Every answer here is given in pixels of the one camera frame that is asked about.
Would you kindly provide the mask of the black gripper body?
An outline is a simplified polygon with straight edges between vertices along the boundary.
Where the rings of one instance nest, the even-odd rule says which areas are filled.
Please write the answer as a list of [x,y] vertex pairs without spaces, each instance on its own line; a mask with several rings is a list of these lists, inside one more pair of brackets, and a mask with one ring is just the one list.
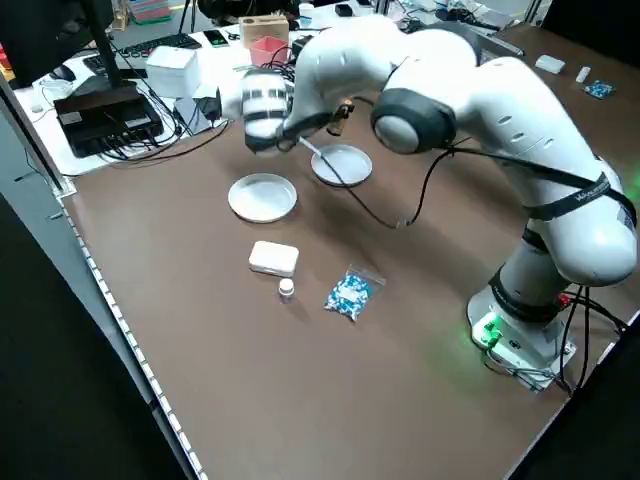
[[290,116],[278,130],[278,149],[291,150],[298,140],[315,134],[326,127],[333,118],[333,113],[317,113],[302,120],[292,121]]

